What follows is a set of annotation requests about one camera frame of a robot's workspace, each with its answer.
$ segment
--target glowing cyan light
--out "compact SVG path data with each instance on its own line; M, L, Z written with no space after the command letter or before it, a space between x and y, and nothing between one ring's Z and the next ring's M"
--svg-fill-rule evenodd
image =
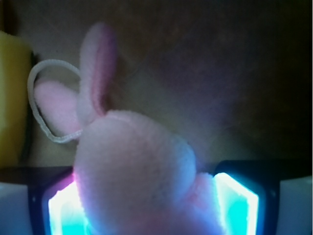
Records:
M48 202L52 235L87 235L88 220L82 208L76 183L58 191Z
M255 235L259 197L226 173L214 176L221 213L228 231Z

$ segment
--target bunny ear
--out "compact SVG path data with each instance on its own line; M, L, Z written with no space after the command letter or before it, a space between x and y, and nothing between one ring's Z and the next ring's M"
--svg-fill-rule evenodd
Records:
M81 129L76 115L76 92L57 81L39 81L34 96L45 119L63 134L69 135Z
M113 31L103 23L95 24L83 41L80 56L77 115L81 124L87 125L105 114L102 99L115 74L117 59Z

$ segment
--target plush head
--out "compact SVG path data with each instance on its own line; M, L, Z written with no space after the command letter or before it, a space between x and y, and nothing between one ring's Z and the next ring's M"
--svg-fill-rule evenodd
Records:
M113 32L98 23L80 58L80 92L37 82L45 118L64 134L82 129L74 176L98 234L223 234L212 176L196 173L192 148L152 119L103 108L116 64Z

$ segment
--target white elastic loop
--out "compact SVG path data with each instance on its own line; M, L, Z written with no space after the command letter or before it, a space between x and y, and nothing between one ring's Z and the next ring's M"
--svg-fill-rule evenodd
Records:
M41 61L38 64L36 64L31 69L29 76L28 76L28 81L27 81L29 104L30 104L31 109L33 110L33 115L34 115L36 121L39 123L41 129L47 135L47 137L50 140L52 140L53 142L66 143L66 142L69 142L69 141L79 137L82 133L82 130L76 131L74 133L71 133L71 134L68 134L68 135L62 136L62 137L55 136L54 134L52 134L50 129L45 124L45 121L41 117L41 115L38 111L38 107L37 107L36 102L35 102L35 98L34 98L34 82L35 82L36 76L41 70L43 70L44 68L46 68L48 66L65 67L65 68L71 70L72 72L74 72L75 74L77 74L79 77L80 77L80 71L75 66L73 66L70 63L63 61L63 60L44 60L44 61Z

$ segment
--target yellow object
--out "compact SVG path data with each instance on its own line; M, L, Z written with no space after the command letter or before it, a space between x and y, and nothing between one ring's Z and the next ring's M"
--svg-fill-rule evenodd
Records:
M25 142L31 48L0 31L0 168L15 166Z

